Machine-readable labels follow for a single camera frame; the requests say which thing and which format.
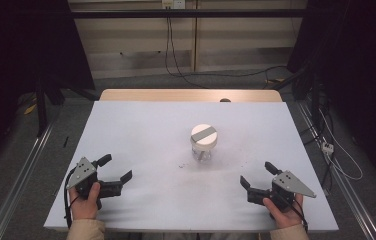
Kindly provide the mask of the person's right hand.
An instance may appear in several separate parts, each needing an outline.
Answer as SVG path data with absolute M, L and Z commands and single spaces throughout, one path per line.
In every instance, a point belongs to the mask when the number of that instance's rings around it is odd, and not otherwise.
M 281 212 L 268 198 L 264 198 L 263 203 L 270 214 L 274 217 L 278 229 L 288 228 L 295 225 L 303 225 L 303 196 L 301 194 L 295 195 L 295 201 L 292 207 L 285 212 Z

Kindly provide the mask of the white lid with grey stripe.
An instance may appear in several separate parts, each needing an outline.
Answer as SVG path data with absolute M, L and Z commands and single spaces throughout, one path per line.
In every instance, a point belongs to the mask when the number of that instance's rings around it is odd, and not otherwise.
M 191 130 L 190 141 L 197 150 L 207 151 L 217 144 L 217 130 L 208 124 L 199 124 Z

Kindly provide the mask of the clear glass jar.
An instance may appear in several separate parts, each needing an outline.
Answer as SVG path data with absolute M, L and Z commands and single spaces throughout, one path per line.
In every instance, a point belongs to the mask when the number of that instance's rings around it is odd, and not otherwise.
M 211 151 L 213 148 L 213 145 L 202 145 L 195 143 L 192 145 L 192 156 L 199 162 L 208 161 L 211 159 Z

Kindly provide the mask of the person's left hand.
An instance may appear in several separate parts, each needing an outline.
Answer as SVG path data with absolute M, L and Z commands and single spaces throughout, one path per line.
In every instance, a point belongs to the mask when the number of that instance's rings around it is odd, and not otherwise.
M 73 214 L 74 221 L 82 219 L 96 219 L 98 212 L 96 201 L 99 193 L 100 184 L 98 182 L 95 182 L 92 185 L 87 199 L 80 198 L 79 193 L 74 187 L 69 190 L 71 213 Z

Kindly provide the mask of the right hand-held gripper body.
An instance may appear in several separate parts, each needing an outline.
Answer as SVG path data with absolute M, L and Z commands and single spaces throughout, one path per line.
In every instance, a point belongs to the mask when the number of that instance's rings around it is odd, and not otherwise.
M 267 190 L 253 188 L 246 183 L 247 201 L 253 204 L 264 205 L 263 199 L 270 199 L 273 204 L 281 211 L 293 210 L 295 195 L 315 198 L 316 194 L 298 179 L 290 171 L 270 170 L 273 175 L 271 188 Z

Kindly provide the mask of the white wall socket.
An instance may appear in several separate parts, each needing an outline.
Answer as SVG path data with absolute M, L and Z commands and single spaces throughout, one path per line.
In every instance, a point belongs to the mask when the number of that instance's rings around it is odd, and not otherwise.
M 186 8 L 185 0 L 162 0 L 163 9 L 182 10 Z

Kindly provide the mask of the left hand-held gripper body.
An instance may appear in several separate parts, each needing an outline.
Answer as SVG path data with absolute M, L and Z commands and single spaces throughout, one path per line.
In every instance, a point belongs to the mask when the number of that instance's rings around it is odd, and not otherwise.
M 92 162 L 86 157 L 82 157 L 76 166 L 70 171 L 68 178 L 65 181 L 65 186 L 67 190 L 74 187 L 80 197 L 87 199 L 92 185 L 95 182 L 98 182 L 100 184 L 100 193 L 96 204 L 98 209 L 101 209 L 101 199 L 120 196 L 123 184 L 120 179 L 112 182 L 100 181 L 97 177 L 97 169 L 99 167 L 95 168 L 92 165 Z

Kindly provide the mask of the black horizontal frame bar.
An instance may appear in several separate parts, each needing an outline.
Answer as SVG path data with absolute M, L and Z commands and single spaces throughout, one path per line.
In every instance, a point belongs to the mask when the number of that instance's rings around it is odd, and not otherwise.
M 96 18 L 290 18 L 312 15 L 305 9 L 223 10 L 223 9 L 178 9 L 178 10 L 77 10 L 70 15 L 76 19 Z

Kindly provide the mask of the aluminium floor rail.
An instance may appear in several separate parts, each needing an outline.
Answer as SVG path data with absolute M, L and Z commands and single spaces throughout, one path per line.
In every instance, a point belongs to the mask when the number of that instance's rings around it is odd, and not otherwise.
M 33 173 L 33 170 L 49 140 L 54 123 L 49 123 L 42 134 L 36 138 L 34 145 L 27 156 L 17 179 L 14 181 L 11 190 L 0 207 L 0 240 L 8 227 L 8 224 L 15 212 L 15 209 L 21 199 L 23 191 Z
M 348 157 L 351 159 L 351 161 L 356 165 L 356 167 L 359 169 L 360 176 L 359 177 L 353 177 L 347 174 L 339 164 L 338 160 L 336 159 L 334 153 L 331 155 L 323 153 L 321 150 L 321 144 L 323 142 L 326 142 L 326 138 L 322 135 L 321 131 L 317 128 L 317 124 L 312 122 L 312 112 L 307 107 L 306 103 L 298 103 L 297 104 L 304 121 L 308 125 L 308 131 L 313 136 L 313 141 L 316 143 L 316 145 L 319 148 L 320 153 L 323 155 L 323 158 L 325 159 L 325 163 L 327 164 L 327 170 L 331 172 L 332 178 L 337 182 L 341 192 L 344 195 L 344 198 L 346 199 L 348 206 L 353 212 L 353 215 L 355 216 L 359 226 L 362 229 L 362 232 L 364 233 L 367 240 L 376 240 L 376 224 L 371 217 L 370 213 L 368 212 L 367 208 L 363 204 L 362 200 L 359 198 L 359 195 L 354 190 L 351 181 L 352 180 L 360 180 L 363 178 L 363 170 L 358 165 L 356 160 L 343 148 L 342 145 L 339 144 L 338 140 L 333 135 L 332 130 L 330 129 L 330 126 L 322 113 L 321 110 L 318 111 L 318 115 L 323 118 L 324 126 L 328 130 L 329 135 L 334 140 L 334 143 L 336 146 L 338 146 L 342 151 L 344 151 Z

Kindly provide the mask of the black curtain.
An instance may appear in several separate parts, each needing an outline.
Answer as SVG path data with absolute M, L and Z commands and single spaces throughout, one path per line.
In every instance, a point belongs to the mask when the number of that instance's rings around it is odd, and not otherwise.
M 0 143 L 38 82 L 53 101 L 60 88 L 95 88 L 69 1 L 0 0 Z
M 306 8 L 334 14 L 302 20 L 288 69 L 300 70 L 332 22 L 337 22 L 338 29 L 322 52 L 319 77 L 376 168 L 376 0 L 307 0 Z

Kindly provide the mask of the white table cover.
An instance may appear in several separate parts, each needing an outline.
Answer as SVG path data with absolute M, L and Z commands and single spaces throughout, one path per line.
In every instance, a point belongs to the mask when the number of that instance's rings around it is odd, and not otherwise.
M 218 133 L 211 159 L 192 156 L 191 130 Z M 264 232 L 273 229 L 266 208 L 247 201 L 243 176 L 267 189 L 270 162 L 289 170 L 315 194 L 304 203 L 312 232 L 335 231 L 336 220 L 320 187 L 287 105 L 278 103 L 125 102 L 94 104 L 72 160 L 112 160 L 98 177 L 114 181 L 132 171 L 119 197 L 98 213 L 121 232 Z

